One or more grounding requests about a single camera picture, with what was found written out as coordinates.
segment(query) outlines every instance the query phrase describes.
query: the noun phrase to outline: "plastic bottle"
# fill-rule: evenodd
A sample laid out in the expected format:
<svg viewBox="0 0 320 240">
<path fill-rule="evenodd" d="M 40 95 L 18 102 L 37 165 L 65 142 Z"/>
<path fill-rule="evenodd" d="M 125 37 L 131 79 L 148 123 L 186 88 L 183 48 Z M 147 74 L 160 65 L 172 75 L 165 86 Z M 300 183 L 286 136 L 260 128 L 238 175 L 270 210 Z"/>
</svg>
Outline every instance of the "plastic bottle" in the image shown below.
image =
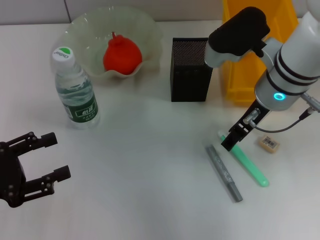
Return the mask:
<svg viewBox="0 0 320 240">
<path fill-rule="evenodd" d="M 69 47 L 58 47 L 52 53 L 55 87 L 66 113 L 76 128 L 95 126 L 100 119 L 98 104 L 91 81 L 76 63 Z"/>
</svg>

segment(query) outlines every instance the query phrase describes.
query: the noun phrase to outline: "white tabletop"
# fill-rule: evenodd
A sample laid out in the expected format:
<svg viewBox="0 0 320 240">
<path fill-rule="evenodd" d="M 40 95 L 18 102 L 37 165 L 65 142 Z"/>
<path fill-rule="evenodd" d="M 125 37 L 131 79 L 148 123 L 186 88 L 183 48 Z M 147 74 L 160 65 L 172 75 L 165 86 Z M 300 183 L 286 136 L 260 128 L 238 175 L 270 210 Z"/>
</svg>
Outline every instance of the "white tabletop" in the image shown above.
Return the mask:
<svg viewBox="0 0 320 240">
<path fill-rule="evenodd" d="M 1 240 L 318 240 L 319 120 L 316 113 L 272 135 L 270 154 L 250 133 L 241 148 L 270 181 L 262 188 L 220 145 L 245 108 L 224 103 L 214 70 L 207 101 L 171 102 L 172 38 L 207 37 L 219 21 L 160 22 L 160 72 L 95 84 L 101 120 L 70 128 L 49 66 L 67 24 L 0 26 L 0 137 L 55 132 L 58 144 L 20 157 L 27 180 L 69 165 L 55 194 L 10 208 L 0 200 Z M 318 83 L 309 91 L 320 97 Z M 260 124 L 287 127 L 307 108 L 272 112 Z M 207 157 L 211 140 L 243 201 L 234 203 Z"/>
</svg>

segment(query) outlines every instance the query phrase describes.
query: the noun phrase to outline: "eraser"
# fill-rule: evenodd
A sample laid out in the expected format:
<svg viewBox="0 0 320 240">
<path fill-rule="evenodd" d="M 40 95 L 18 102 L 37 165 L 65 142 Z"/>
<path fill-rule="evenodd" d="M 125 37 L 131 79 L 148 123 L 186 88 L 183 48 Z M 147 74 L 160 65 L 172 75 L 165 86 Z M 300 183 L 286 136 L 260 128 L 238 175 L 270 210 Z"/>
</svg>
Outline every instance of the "eraser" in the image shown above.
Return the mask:
<svg viewBox="0 0 320 240">
<path fill-rule="evenodd" d="M 278 150 L 280 143 L 272 139 L 271 137 L 265 135 L 263 136 L 263 138 L 260 139 L 259 145 L 265 150 L 267 150 L 269 153 L 274 154 Z"/>
</svg>

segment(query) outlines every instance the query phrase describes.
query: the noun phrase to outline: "gray marker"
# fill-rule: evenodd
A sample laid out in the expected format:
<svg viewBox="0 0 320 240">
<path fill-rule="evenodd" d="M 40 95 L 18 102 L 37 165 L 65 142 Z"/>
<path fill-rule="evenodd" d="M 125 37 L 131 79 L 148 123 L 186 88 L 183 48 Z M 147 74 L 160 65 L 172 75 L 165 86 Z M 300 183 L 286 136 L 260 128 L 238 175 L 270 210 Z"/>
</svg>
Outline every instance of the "gray marker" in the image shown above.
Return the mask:
<svg viewBox="0 0 320 240">
<path fill-rule="evenodd" d="M 238 188 L 234 180 L 232 179 L 230 173 L 228 172 L 226 166 L 222 162 L 221 158 L 219 157 L 215 147 L 213 145 L 209 145 L 205 148 L 206 152 L 208 153 L 210 159 L 213 162 L 216 170 L 218 171 L 220 177 L 222 178 L 224 184 L 228 188 L 230 194 L 232 195 L 235 202 L 241 202 L 243 200 Z"/>
</svg>

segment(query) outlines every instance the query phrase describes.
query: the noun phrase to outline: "clear plastic bowl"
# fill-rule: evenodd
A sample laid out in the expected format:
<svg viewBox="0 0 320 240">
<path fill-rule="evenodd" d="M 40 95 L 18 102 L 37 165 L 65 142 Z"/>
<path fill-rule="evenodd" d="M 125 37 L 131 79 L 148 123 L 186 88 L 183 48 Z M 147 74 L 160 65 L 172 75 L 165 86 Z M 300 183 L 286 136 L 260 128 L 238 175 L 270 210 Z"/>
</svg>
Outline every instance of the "clear plastic bowl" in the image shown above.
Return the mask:
<svg viewBox="0 0 320 240">
<path fill-rule="evenodd" d="M 114 70 L 105 71 L 103 57 L 112 32 L 132 40 L 142 53 L 143 62 L 130 75 Z M 129 6 L 97 8 L 75 19 L 54 47 L 66 46 L 73 50 L 76 61 L 95 80 L 117 76 L 126 78 L 141 68 L 159 67 L 162 54 L 162 32 L 145 12 Z"/>
</svg>

